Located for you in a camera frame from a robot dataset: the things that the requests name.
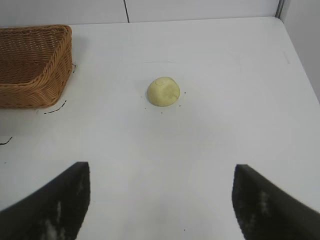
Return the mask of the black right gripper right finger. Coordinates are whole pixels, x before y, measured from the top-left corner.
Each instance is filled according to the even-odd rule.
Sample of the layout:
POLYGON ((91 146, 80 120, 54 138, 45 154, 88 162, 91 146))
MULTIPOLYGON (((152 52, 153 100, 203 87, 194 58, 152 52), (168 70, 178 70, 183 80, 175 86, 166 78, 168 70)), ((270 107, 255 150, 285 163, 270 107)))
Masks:
POLYGON ((232 206, 246 240, 318 240, 320 214, 247 164, 234 170, 232 206))

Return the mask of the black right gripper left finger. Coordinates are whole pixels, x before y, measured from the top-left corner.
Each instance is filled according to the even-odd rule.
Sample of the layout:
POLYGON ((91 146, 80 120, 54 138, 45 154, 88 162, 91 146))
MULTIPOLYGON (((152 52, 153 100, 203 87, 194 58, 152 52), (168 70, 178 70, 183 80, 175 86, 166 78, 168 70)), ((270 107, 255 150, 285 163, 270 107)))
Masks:
POLYGON ((75 240, 90 205, 90 167, 76 162, 0 212, 2 240, 75 240))

